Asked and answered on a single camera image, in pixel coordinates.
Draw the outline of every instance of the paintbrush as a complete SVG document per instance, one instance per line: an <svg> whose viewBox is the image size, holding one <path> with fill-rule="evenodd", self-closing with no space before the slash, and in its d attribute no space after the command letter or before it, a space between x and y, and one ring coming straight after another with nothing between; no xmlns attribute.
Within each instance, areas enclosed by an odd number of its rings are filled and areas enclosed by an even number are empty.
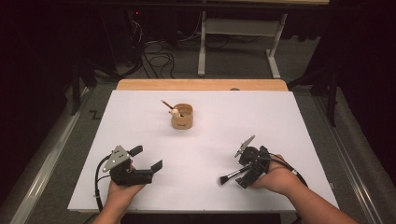
<svg viewBox="0 0 396 224"><path fill-rule="evenodd" d="M168 106L170 109L174 109L171 105L169 105L168 103L166 103L165 101L161 100L161 102L163 102L163 104L165 104L166 106Z"/></svg>
<svg viewBox="0 0 396 224"><path fill-rule="evenodd" d="M250 168L250 166L247 165L247 166L245 166L244 168L242 168L242 169L240 169L240 170L238 170L238 171L233 172L232 174L224 175L224 176L222 176L222 177L219 179L219 183L220 183L221 185L223 185L223 184L225 184L225 182L227 182L229 179L233 178L233 177L236 176L236 175L239 175L239 174L244 173L244 172L245 172L246 170L248 170L249 168Z"/></svg>

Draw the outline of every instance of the human hand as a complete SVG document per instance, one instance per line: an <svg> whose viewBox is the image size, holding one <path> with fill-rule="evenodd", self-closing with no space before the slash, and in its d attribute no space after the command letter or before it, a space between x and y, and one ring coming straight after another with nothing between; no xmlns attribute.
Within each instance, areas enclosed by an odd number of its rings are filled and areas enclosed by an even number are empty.
<svg viewBox="0 0 396 224"><path fill-rule="evenodd" d="M110 181L106 204L93 223L120 223L134 196L146 185L118 186Z"/></svg>
<svg viewBox="0 0 396 224"><path fill-rule="evenodd" d="M272 159L283 161L281 155L271 156ZM253 188L266 188L273 192L286 195L289 189L302 185L299 178L294 175L288 168L275 161L270 162L268 173L257 179L251 187Z"/></svg>

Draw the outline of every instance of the white tabletop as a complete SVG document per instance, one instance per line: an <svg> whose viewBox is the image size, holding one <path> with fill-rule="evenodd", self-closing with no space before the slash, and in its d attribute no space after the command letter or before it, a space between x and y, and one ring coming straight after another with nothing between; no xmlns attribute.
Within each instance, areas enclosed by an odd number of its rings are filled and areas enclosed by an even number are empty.
<svg viewBox="0 0 396 224"><path fill-rule="evenodd" d="M189 130L175 130L161 100L192 105ZM154 175L130 205L136 213L268 213L295 211L282 195L243 189L219 177L242 168L235 152L255 134L250 146L281 154L309 188L338 207L292 92L287 91L113 91L68 209L97 211L93 180L99 161L117 145L143 152L136 169L159 160ZM102 200L110 179L100 181Z"/></svg>

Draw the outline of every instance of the dark background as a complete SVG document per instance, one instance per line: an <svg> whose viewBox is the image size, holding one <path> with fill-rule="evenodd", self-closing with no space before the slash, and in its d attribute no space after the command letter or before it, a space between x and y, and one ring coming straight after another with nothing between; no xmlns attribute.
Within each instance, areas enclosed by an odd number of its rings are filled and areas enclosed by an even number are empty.
<svg viewBox="0 0 396 224"><path fill-rule="evenodd" d="M63 111L64 91L71 82L74 62L81 57L89 58L114 69L116 61L131 57L127 54L122 59L114 57L114 50L119 47L109 43L111 40L106 37L109 26L102 20L103 17L109 22L122 20L117 13L122 14L121 9L104 10L105 14L101 15L97 8L62 8L42 1L2 4L0 169L6 181L2 181L0 202L7 197ZM396 139L393 131L396 20L391 13L392 1L332 1L332 5L363 10L332 15L291 12L282 38L297 35L303 41L321 36L306 73L334 61L340 64L336 70L338 84L373 151L396 183L396 171L392 169L396 159L393 142ZM119 15L117 18L111 16L114 12ZM177 43L177 29L190 33L195 27L189 24L196 24L198 16L198 13L174 10L141 12L139 20L145 31L173 44ZM245 14L247 18L256 16ZM118 30L128 32L122 23ZM92 67L86 69L89 72L84 74L84 81L92 80Z"/></svg>

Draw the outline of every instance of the gray floor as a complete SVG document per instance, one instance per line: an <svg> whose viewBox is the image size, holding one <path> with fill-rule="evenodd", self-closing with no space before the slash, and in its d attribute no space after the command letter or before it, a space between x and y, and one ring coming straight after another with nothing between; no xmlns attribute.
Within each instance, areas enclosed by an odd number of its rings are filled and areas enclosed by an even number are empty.
<svg viewBox="0 0 396 224"><path fill-rule="evenodd" d="M207 49L206 74L204 78L271 78L270 70L263 51L271 45L271 39L233 36L225 42L216 39L209 41L213 47ZM282 78L289 82L300 77L316 47L318 40L298 42L296 38L281 40L276 52L276 62ZM153 45L147 51L156 51ZM198 78L198 46L194 42L180 44L178 48L163 45L163 50L174 55L176 78ZM120 64L120 70L126 69ZM163 70L169 78L170 68ZM143 69L129 78L145 78ZM92 119L91 110L100 117L112 90L117 83L113 80L98 78L98 86L83 96L84 105L77 117L69 115L70 105L53 126L48 138L26 167L15 188L9 194L0 210L0 223L10 223L20 208L24 197L46 158L55 148L62 146L62 154L49 176L49 181L37 194L37 201L28 213L27 223L83 223L90 214L70 212L66 209L79 172L90 150L91 143L99 127L100 120ZM328 180L334 186L333 192L340 209L356 218L359 223L396 223L396 190L381 167L367 140L361 133L359 124L353 118L347 102L338 90L335 111L336 128L329 126L324 117L325 98L311 97L307 87L293 90L307 129L322 162ZM282 214L282 223L291 223L292 214Z"/></svg>

